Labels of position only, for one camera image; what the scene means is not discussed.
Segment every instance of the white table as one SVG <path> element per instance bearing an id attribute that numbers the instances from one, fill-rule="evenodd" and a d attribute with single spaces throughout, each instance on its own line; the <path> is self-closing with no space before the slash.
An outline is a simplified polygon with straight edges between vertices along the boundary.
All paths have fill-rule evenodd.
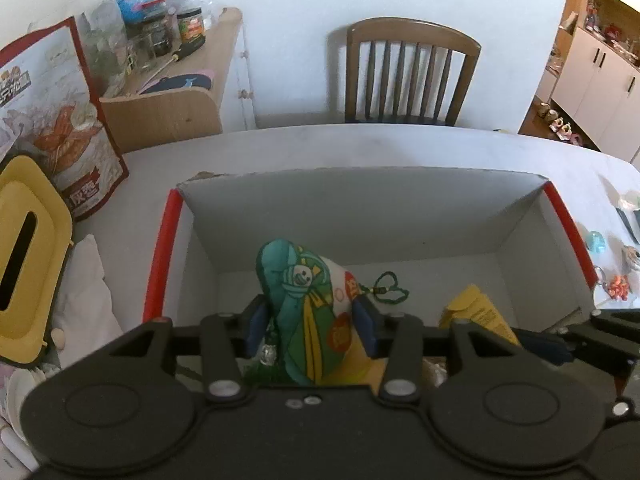
<path id="1" fill-rule="evenodd" d="M 242 174 L 279 170 L 436 166 L 537 173 L 553 181 L 584 236 L 597 230 L 608 247 L 592 254 L 607 275 L 623 269 L 633 240 L 618 217 L 618 195 L 640 190 L 628 162 L 561 142 L 496 132 L 404 124 L 329 124 L 237 132 L 127 153 L 130 177 L 107 204 L 76 226 L 93 233 L 123 330 L 140 323 L 146 282 L 167 194 L 199 171 Z M 635 221 L 640 240 L 640 230 Z"/>

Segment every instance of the screwdriver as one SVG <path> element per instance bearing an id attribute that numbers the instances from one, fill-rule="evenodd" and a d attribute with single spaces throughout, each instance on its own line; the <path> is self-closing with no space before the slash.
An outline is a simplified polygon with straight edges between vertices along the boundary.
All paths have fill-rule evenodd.
<path id="1" fill-rule="evenodd" d="M 142 91 L 142 89 L 146 85 L 148 85 L 153 78 L 155 78 L 159 73 L 161 73 L 162 70 L 164 70 L 169 65 L 171 65 L 171 63 L 178 62 L 178 61 L 184 59 L 185 57 L 190 56 L 191 54 L 193 54 L 196 50 L 198 50 L 201 46 L 204 45 L 205 40 L 206 40 L 206 38 L 204 37 L 204 35 L 203 34 L 199 34 L 195 38 L 192 38 L 191 40 L 187 41 L 186 43 L 181 44 L 181 46 L 178 47 L 178 50 L 174 51 L 174 53 L 171 56 L 171 59 L 169 59 L 169 61 L 167 61 L 164 65 L 162 65 L 158 70 L 156 70 L 153 73 L 153 75 L 144 82 L 144 84 L 140 87 L 140 90 L 138 90 L 138 93 L 140 93 Z"/>

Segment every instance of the jar lid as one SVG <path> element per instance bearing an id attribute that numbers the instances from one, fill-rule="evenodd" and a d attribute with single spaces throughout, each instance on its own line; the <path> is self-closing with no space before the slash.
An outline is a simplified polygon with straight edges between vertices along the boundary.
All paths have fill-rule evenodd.
<path id="1" fill-rule="evenodd" d="M 166 11 L 165 10 L 163 10 L 163 9 L 154 10 L 154 12 L 148 13 L 148 15 L 146 15 L 145 19 L 142 20 L 142 22 L 140 22 L 140 23 L 142 25 L 148 25 L 149 23 L 158 22 L 159 20 L 162 20 L 165 16 L 166 16 Z"/>
<path id="2" fill-rule="evenodd" d="M 202 14 L 201 7 L 194 7 L 193 9 L 181 10 L 178 12 L 176 17 L 180 20 L 181 18 L 190 18 L 191 16 L 197 16 L 198 14 Z"/>

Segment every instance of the wooden chair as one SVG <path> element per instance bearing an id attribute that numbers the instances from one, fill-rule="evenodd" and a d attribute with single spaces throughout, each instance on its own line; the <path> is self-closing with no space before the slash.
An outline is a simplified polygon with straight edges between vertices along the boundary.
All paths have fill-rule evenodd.
<path id="1" fill-rule="evenodd" d="M 376 71 L 376 42 L 384 41 L 385 50 L 382 60 L 382 75 L 380 77 L 380 98 L 378 102 L 377 118 L 372 118 L 371 106 Z M 365 122 L 406 122 L 415 124 L 435 124 L 440 115 L 444 99 L 449 70 L 451 66 L 452 52 L 465 54 L 458 82 L 453 92 L 449 110 L 444 121 L 446 126 L 454 126 L 460 113 L 460 108 L 465 100 L 466 91 L 471 83 L 476 62 L 480 55 L 480 44 L 466 34 L 453 28 L 438 25 L 437 23 L 423 22 L 421 20 L 409 20 L 407 18 L 370 18 L 355 23 L 347 32 L 347 73 L 346 73 L 346 98 L 345 121 L 347 123 L 359 122 L 356 119 L 356 104 L 358 100 L 358 74 L 360 70 L 360 44 L 369 42 L 369 62 L 367 65 L 367 81 L 365 87 Z M 385 115 L 386 96 L 389 82 L 389 65 L 391 44 L 400 43 L 398 54 L 398 68 L 393 84 L 392 114 Z M 407 93 L 407 106 L 404 114 L 399 116 L 400 97 L 402 93 L 402 78 L 404 75 L 404 55 L 407 44 L 415 44 L 414 60 L 410 69 L 410 81 Z M 418 86 L 418 69 L 420 67 L 420 53 L 425 46 L 431 46 L 428 66 L 426 70 L 424 91 L 420 103 L 420 115 L 412 116 L 416 87 Z M 433 83 L 436 52 L 438 48 L 447 49 L 446 58 L 438 86 L 438 94 L 434 106 L 433 117 L 426 117 L 426 111 L 430 100 Z"/>

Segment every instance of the orange toy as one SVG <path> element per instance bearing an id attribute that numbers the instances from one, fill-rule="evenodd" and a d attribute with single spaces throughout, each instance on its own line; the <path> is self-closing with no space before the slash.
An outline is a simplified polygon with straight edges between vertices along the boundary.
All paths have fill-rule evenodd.
<path id="1" fill-rule="evenodd" d="M 616 275 L 609 283 L 607 292 L 612 300 L 626 301 L 629 295 L 629 283 L 626 280 L 626 276 Z"/>

